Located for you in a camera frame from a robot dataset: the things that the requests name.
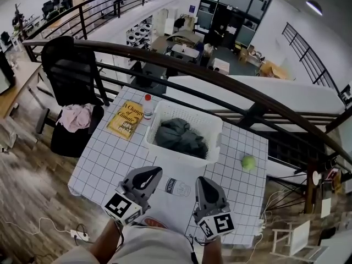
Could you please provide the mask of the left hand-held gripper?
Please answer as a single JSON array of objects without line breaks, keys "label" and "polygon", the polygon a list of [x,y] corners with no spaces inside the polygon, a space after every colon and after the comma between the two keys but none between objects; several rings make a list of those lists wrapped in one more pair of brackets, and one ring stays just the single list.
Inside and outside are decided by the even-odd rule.
[{"label": "left hand-held gripper", "polygon": [[150,208],[148,200],[155,192],[162,174],[163,170],[158,166],[131,170],[114,190],[106,194],[102,209],[119,224],[130,225]]}]

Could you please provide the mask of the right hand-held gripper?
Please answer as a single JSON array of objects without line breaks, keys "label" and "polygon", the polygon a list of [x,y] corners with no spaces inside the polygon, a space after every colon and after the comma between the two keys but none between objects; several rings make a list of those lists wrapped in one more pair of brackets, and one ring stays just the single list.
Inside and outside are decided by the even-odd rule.
[{"label": "right hand-held gripper", "polygon": [[198,177],[195,198],[197,206],[192,215],[205,240],[215,240],[235,231],[234,215],[222,187],[211,179]]}]

